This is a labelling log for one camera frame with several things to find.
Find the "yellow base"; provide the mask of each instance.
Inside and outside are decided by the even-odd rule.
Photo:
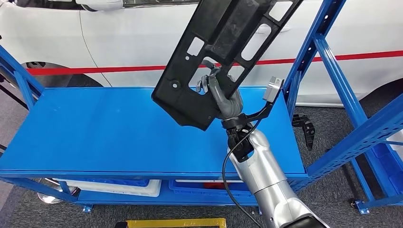
[[[126,222],[127,228],[227,227],[225,218],[128,220]]]

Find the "perforated blue post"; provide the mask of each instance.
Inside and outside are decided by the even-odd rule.
[[[325,67],[330,75],[330,78],[332,79],[333,84],[335,85],[337,93],[339,94],[340,99],[343,102],[345,110],[348,116],[350,117],[351,123],[353,124],[354,127],[358,127],[359,125],[368,120],[364,110],[362,109],[360,103],[358,102],[358,99],[354,95],[353,90],[351,89],[346,77],[344,76],[339,64],[336,61],[336,57],[334,56],[332,50],[327,44],[325,37],[321,34],[316,35],[314,38],[314,43],[318,49],[320,56],[322,57],[323,63],[325,64]],[[379,164],[377,158],[371,157],[371,154],[376,154],[378,152],[376,150],[378,150],[379,152],[387,152],[387,153],[391,153],[392,151],[388,146],[380,144],[372,149],[369,149],[368,153],[366,153],[365,156],[370,166],[373,168],[373,170],[376,170],[375,176],[378,182],[381,183],[381,188],[384,191],[384,193],[386,193],[386,195],[388,196],[396,195],[397,192],[394,189],[393,184],[388,180],[389,176],[387,172],[385,172],[384,169],[382,168],[382,164]],[[389,164],[391,166],[399,165],[396,164],[397,162],[394,160],[390,160],[390,162],[394,163]],[[358,166],[357,162],[352,160],[351,164],[358,176],[358,179],[360,180],[361,185],[363,186],[364,192],[366,193],[368,199],[373,200],[371,190],[369,189],[368,184],[364,176],[362,175],[361,169]]]
[[[284,82],[283,90],[286,97],[287,105],[290,101],[289,93],[292,81],[297,77],[297,72],[300,71],[300,81],[304,77],[308,70],[313,58],[315,57],[317,50],[313,42],[315,34],[327,35],[332,27],[336,17],[338,16],[341,8],[343,7],[345,0],[324,0],[319,8],[319,11],[312,23],[311,28],[302,44],[297,58],[291,67],[291,70]]]

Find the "silver robot arm segment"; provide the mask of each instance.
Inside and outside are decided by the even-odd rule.
[[[241,180],[255,195],[268,228],[329,228],[294,193],[270,150],[266,136],[254,130],[249,136],[254,151],[247,160],[230,159]]]

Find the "black plastic panel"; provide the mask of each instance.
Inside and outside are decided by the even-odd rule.
[[[168,62],[152,99],[179,125],[206,130],[219,110],[210,92],[201,95],[188,87],[190,80],[202,60],[211,57],[222,65],[217,79],[226,97],[230,97],[302,0],[291,0],[292,5],[280,21],[269,15],[276,2],[277,0],[202,0]],[[247,61],[241,57],[241,53],[261,24],[269,25],[271,32],[255,56]],[[197,56],[187,53],[195,37],[204,42]],[[233,64],[244,67],[236,82],[230,81],[226,76]]]

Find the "white car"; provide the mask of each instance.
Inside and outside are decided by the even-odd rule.
[[[272,13],[281,15],[289,3],[277,2]],[[303,1],[243,85],[266,85],[270,76],[287,77],[321,3]],[[0,0],[0,4],[0,45],[21,64],[75,68],[75,73],[85,73],[102,86],[155,86],[197,6],[193,0]],[[358,99],[403,78],[402,12],[401,0],[347,0],[329,32],[329,45]],[[268,29],[258,29],[251,49],[260,45]],[[89,73],[110,71],[108,67],[135,71]],[[41,70],[32,73],[46,73]],[[200,68],[191,85],[206,71]],[[238,70],[231,71],[236,75]],[[341,104],[323,63],[311,64],[297,104]]]

